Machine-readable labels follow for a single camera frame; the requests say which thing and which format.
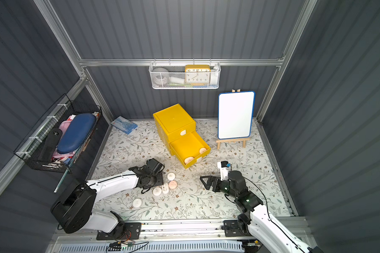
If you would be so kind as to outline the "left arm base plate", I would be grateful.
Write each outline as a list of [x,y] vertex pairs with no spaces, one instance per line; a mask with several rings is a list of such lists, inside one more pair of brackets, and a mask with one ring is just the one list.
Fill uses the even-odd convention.
[[96,240],[137,240],[141,232],[141,222],[119,223],[111,232],[98,231]]

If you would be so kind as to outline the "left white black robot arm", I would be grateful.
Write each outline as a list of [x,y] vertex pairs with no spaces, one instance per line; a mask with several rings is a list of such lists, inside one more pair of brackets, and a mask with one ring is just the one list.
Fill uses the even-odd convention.
[[153,158],[142,167],[131,167],[114,176],[70,184],[52,205],[51,214],[67,234],[90,229],[120,239],[127,231],[122,217],[114,211],[95,209],[95,203],[122,191],[140,188],[144,194],[162,186],[164,168]]

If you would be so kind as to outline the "white earphone case isolated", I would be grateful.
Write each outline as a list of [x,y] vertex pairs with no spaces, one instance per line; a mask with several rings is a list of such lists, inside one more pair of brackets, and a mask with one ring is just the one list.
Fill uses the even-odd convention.
[[142,206],[142,200],[140,198],[136,198],[132,202],[132,206],[134,208],[140,208]]

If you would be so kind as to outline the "yellow three-drawer cabinet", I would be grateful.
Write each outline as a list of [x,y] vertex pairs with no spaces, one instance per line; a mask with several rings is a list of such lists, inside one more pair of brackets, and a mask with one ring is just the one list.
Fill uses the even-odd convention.
[[170,143],[196,130],[195,120],[180,104],[172,105],[153,114],[158,134],[171,152]]

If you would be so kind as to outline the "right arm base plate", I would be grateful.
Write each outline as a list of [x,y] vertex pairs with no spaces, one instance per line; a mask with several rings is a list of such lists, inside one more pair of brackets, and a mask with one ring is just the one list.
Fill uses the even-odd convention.
[[241,228],[237,220],[224,220],[221,229],[226,237],[251,236],[246,228]]

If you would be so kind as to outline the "white earphone case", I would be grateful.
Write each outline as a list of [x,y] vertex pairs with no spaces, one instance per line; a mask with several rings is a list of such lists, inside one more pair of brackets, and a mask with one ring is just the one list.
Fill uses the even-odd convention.
[[153,189],[153,195],[154,196],[160,196],[162,193],[163,193],[163,191],[162,191],[161,187],[155,187]]
[[167,174],[167,180],[168,181],[173,181],[173,180],[175,180],[175,178],[176,178],[176,175],[173,172],[170,172]]
[[170,191],[170,188],[169,188],[168,183],[166,182],[162,185],[162,193],[167,195],[169,193],[169,191]]

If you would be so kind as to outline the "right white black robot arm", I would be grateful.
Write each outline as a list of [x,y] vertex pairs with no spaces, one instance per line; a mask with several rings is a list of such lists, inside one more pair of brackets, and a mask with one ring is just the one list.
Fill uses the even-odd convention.
[[222,192],[234,198],[241,212],[238,215],[238,230],[250,234],[272,253],[321,253],[316,246],[310,247],[287,229],[273,216],[266,200],[261,200],[247,186],[248,179],[239,171],[230,171],[226,180],[215,176],[201,176],[206,190]]

